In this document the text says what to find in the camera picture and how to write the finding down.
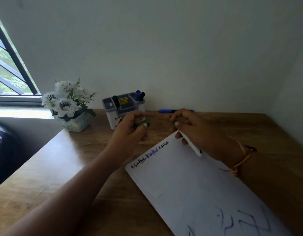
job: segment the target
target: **white flower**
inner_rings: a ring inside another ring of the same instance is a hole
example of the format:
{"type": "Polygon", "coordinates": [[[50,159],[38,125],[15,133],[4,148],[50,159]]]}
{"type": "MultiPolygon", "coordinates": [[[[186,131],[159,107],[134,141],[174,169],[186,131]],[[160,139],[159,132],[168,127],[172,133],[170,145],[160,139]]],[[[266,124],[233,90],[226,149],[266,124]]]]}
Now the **white flower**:
{"type": "Polygon", "coordinates": [[[62,94],[63,97],[66,97],[71,90],[75,89],[76,85],[69,81],[61,81],[55,83],[55,91],[58,94],[62,94]]]}
{"type": "Polygon", "coordinates": [[[50,110],[54,109],[57,102],[56,92],[48,92],[41,97],[41,105],[50,110]]]}
{"type": "Polygon", "coordinates": [[[78,98],[81,102],[90,102],[90,93],[87,89],[77,87],[74,89],[74,96],[78,98]]]}
{"type": "Polygon", "coordinates": [[[60,99],[54,108],[57,111],[57,116],[63,117],[67,115],[69,118],[74,116],[74,113],[78,110],[77,104],[71,98],[62,98],[60,99]]]}

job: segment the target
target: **yellow price sticker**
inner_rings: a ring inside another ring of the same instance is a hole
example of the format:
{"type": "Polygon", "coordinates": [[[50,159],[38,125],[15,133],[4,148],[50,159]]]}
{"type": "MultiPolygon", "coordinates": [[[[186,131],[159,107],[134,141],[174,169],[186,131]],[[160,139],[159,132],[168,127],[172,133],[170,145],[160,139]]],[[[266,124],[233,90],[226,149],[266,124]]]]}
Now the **yellow price sticker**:
{"type": "Polygon", "coordinates": [[[129,102],[128,99],[129,99],[129,98],[119,99],[120,105],[128,103],[128,102],[129,102]]]}

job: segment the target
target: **person's left arm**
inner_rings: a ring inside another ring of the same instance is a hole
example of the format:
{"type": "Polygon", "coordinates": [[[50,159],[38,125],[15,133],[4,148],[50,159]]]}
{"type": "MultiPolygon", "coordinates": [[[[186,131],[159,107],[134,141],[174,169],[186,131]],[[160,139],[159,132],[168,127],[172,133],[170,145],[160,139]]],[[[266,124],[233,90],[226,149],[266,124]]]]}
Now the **person's left arm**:
{"type": "Polygon", "coordinates": [[[107,178],[130,157],[147,137],[147,124],[134,129],[134,119],[144,113],[128,113],[119,123],[103,152],[67,182],[55,195],[15,222],[4,236],[70,235],[90,207],[107,178]]]}

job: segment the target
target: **pen holder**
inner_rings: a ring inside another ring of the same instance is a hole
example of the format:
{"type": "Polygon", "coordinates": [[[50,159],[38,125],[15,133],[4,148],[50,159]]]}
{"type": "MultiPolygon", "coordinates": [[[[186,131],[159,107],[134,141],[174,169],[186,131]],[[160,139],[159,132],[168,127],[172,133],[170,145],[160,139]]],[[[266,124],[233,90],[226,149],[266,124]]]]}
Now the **pen holder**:
{"type": "Polygon", "coordinates": [[[136,101],[136,93],[126,93],[117,95],[120,106],[117,108],[112,97],[102,99],[102,105],[106,111],[109,124],[112,130],[114,130],[118,123],[122,121],[123,117],[131,111],[145,112],[145,99],[143,101],[136,101]]]}

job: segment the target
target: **flower pot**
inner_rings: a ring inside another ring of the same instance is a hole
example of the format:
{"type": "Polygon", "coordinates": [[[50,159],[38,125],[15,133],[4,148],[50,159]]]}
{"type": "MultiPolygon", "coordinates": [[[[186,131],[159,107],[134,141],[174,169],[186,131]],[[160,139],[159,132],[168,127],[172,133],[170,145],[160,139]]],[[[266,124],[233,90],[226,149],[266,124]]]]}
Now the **flower pot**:
{"type": "Polygon", "coordinates": [[[66,122],[64,119],[61,119],[62,126],[68,131],[82,131],[88,125],[88,113],[83,112],[77,118],[71,119],[66,122]]]}

